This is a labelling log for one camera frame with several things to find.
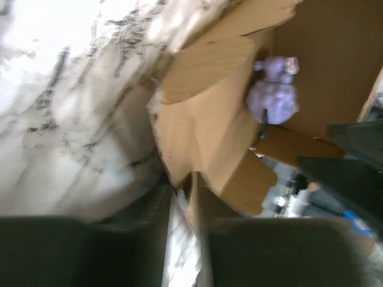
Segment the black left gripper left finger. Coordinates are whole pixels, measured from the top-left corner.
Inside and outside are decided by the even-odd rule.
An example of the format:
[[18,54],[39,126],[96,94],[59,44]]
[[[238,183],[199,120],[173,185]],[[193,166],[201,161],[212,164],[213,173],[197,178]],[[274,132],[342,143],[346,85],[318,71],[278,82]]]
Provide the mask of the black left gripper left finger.
[[101,222],[1,218],[1,285],[162,286],[172,193],[162,183]]

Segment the brown cardboard express box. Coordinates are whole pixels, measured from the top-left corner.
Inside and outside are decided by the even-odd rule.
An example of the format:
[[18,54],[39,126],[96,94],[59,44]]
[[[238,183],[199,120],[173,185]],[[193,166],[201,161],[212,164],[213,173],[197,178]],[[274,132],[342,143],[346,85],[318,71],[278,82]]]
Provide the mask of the brown cardboard express box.
[[167,71],[152,122],[191,177],[199,286],[381,286],[346,218],[262,218],[265,158],[299,169],[382,237],[381,1],[243,1]]

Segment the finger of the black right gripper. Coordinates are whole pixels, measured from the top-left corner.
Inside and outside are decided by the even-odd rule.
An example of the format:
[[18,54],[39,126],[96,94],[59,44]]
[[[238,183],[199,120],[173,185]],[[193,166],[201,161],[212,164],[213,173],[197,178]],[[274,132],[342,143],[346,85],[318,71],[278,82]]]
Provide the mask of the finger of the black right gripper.
[[332,124],[327,133],[334,143],[363,161],[382,161],[382,120]]
[[382,174],[356,159],[298,157],[303,174],[319,183],[382,236]]

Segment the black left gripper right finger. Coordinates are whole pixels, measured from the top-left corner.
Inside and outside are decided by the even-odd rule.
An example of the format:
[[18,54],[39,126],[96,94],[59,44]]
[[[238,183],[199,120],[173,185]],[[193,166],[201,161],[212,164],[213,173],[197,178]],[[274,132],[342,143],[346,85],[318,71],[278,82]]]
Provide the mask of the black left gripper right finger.
[[194,174],[201,248],[199,286],[374,286],[373,271],[344,219],[252,218]]

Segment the purple sheep toy figure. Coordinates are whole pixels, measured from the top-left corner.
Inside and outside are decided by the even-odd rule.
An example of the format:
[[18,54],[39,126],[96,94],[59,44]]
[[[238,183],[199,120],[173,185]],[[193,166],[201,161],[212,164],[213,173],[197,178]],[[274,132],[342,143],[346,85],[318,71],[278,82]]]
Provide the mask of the purple sheep toy figure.
[[245,102],[261,124],[257,137],[264,139],[270,125],[288,121],[299,110],[293,80],[300,66],[296,57],[272,56],[256,61],[253,69],[262,71],[263,78],[250,88]]

